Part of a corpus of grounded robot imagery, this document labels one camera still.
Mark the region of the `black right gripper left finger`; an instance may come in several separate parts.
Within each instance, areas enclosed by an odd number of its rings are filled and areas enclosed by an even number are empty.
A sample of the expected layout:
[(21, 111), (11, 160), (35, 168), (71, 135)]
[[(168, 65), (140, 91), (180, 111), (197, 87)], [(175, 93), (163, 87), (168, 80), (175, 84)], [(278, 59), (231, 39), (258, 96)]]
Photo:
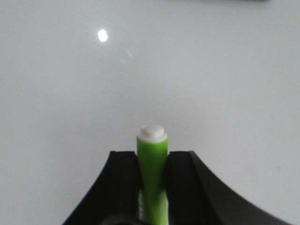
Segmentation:
[(136, 154), (111, 151), (96, 181), (64, 224), (140, 225), (140, 187)]

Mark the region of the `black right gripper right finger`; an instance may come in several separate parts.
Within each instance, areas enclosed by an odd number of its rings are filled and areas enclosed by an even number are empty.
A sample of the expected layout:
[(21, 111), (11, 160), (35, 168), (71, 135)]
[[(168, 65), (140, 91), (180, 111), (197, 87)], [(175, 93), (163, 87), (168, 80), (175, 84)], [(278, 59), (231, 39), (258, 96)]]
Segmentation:
[(296, 166), (278, 153), (210, 160), (172, 151), (165, 188), (172, 225), (296, 224)]

